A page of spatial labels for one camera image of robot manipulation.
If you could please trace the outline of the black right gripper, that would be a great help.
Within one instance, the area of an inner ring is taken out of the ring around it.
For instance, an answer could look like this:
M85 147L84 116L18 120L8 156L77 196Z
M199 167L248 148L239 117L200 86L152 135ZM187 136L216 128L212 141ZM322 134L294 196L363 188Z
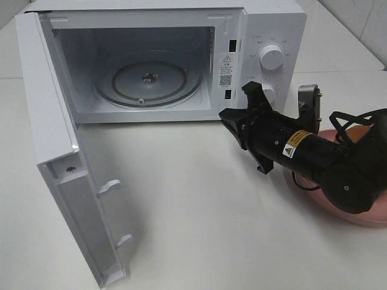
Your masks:
M253 155L260 172L267 174L273 169L273 164L278 163L301 173L301 162L285 156L283 149L302 126L296 119L272 111L260 83L248 82L242 91L247 96L247 109L222 110L219 117L223 126L236 138L242 150Z

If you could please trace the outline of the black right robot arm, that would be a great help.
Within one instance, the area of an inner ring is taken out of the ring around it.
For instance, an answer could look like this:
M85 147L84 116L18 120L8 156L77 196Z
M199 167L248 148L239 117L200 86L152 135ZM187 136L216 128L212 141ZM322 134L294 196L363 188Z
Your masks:
M243 150L250 152L258 170L268 173L280 164L322 190L337 208L349 214L367 212L386 190L386 110L358 116L333 112L334 140L318 134L320 89L298 90L298 118L275 111L260 83L249 82L242 91L245 109L220 112L222 124Z

